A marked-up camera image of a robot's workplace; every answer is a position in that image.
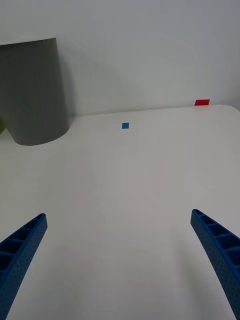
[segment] gray pipe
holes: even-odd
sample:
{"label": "gray pipe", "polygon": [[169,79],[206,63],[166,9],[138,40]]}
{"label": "gray pipe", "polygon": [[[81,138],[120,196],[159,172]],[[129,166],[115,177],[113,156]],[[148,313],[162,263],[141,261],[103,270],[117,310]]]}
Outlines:
{"label": "gray pipe", "polygon": [[68,131],[56,38],[0,45],[0,119],[25,146]]}

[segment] white tabletop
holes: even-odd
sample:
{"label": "white tabletop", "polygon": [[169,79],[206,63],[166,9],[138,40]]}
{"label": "white tabletop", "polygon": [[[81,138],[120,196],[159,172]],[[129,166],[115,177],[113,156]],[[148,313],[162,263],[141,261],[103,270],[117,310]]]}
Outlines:
{"label": "white tabletop", "polygon": [[8,320],[235,319],[190,225],[198,208],[240,236],[233,107],[79,117],[32,147],[5,131],[0,170],[0,240],[48,221]]}

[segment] white wall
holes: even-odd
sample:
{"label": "white wall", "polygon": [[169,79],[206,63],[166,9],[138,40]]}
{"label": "white wall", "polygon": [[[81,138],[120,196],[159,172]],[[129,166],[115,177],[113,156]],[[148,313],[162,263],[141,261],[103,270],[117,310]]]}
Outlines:
{"label": "white wall", "polygon": [[0,40],[57,36],[70,114],[238,105],[239,14],[239,0],[5,0]]}

